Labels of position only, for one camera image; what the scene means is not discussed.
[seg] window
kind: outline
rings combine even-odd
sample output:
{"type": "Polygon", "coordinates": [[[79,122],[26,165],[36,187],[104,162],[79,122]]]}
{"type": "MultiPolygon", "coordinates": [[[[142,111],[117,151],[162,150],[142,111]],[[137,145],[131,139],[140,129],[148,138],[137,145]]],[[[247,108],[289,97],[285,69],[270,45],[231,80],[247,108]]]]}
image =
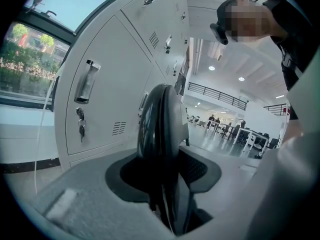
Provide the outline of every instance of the window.
{"type": "Polygon", "coordinates": [[[13,23],[0,49],[0,97],[44,101],[68,49],[49,35],[13,23]]]}
{"type": "Polygon", "coordinates": [[[28,0],[27,8],[46,14],[75,32],[85,18],[106,0],[28,0]]]}

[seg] tree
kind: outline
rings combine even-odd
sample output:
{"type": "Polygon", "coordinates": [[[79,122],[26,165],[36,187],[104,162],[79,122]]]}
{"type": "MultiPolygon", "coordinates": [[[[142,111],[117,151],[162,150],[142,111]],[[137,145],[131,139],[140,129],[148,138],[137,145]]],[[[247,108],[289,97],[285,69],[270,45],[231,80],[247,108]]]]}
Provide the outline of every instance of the tree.
{"type": "Polygon", "coordinates": [[[28,33],[27,27],[22,25],[22,24],[17,24],[12,29],[12,34],[13,34],[13,37],[14,37],[15,41],[17,41],[24,34],[27,34],[27,33],[28,33]]]}
{"type": "Polygon", "coordinates": [[[51,47],[55,43],[54,39],[51,36],[47,35],[47,34],[43,34],[40,37],[40,41],[41,41],[41,43],[43,43],[45,45],[44,48],[43,48],[43,52],[46,50],[46,46],[51,47]]]}

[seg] table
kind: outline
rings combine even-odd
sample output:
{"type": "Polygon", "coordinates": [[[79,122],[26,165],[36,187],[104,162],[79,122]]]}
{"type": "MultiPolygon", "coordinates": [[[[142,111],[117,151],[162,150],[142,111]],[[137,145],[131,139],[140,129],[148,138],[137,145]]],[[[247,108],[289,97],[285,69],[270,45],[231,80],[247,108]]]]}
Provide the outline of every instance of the table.
{"type": "Polygon", "coordinates": [[[257,132],[254,131],[254,130],[250,130],[250,129],[239,128],[239,131],[238,131],[238,133],[237,133],[237,135],[236,135],[236,137],[235,137],[235,139],[234,139],[233,145],[236,144],[237,139],[238,139],[239,134],[240,134],[241,131],[244,131],[244,132],[248,132],[248,133],[249,133],[249,137],[248,137],[248,139],[246,140],[245,146],[244,146],[244,148],[243,148],[242,151],[245,151],[245,150],[246,150],[246,148],[247,148],[247,146],[248,146],[248,143],[249,143],[249,140],[251,139],[251,136],[254,135],[254,136],[256,136],[256,137],[259,137],[259,138],[261,138],[261,139],[265,139],[265,140],[266,140],[265,143],[264,143],[263,149],[262,149],[262,154],[265,152],[269,138],[266,137],[266,136],[264,136],[264,135],[261,135],[261,134],[257,133],[257,132]]]}
{"type": "Polygon", "coordinates": [[[222,122],[215,122],[215,121],[212,121],[212,120],[209,120],[209,122],[211,122],[211,124],[209,126],[209,131],[210,131],[210,128],[211,128],[212,124],[215,124],[214,129],[216,129],[216,127],[218,127],[218,125],[229,126],[229,128],[235,128],[235,127],[233,127],[233,126],[231,126],[229,124],[225,124],[225,123],[222,123],[222,122]]]}

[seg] black railing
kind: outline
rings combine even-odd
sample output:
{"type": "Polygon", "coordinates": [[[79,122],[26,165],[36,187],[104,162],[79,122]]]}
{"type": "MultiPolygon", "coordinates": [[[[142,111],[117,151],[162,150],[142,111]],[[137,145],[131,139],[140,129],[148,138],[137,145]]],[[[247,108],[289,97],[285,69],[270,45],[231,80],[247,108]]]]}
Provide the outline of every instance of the black railing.
{"type": "Polygon", "coordinates": [[[238,98],[232,97],[232,96],[225,94],[221,91],[211,89],[211,88],[208,88],[208,87],[205,87],[205,86],[193,83],[193,82],[189,83],[188,90],[202,94],[202,95],[209,96],[211,98],[217,99],[217,100],[225,102],[225,103],[228,103],[228,104],[235,106],[241,110],[246,110],[246,107],[247,107],[247,103],[238,99],[238,98]]]}
{"type": "Polygon", "coordinates": [[[264,108],[270,111],[271,113],[275,114],[276,116],[285,116],[287,104],[283,103],[283,104],[273,105],[273,106],[264,106],[264,108]]]}

